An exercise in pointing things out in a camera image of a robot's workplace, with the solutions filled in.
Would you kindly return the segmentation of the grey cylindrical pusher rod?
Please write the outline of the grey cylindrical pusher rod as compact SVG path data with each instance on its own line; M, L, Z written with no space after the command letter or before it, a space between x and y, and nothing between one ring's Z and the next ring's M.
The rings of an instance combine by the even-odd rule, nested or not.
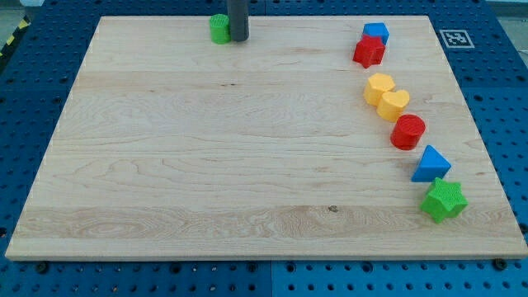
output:
M230 36L243 42L249 37L248 0L227 0Z

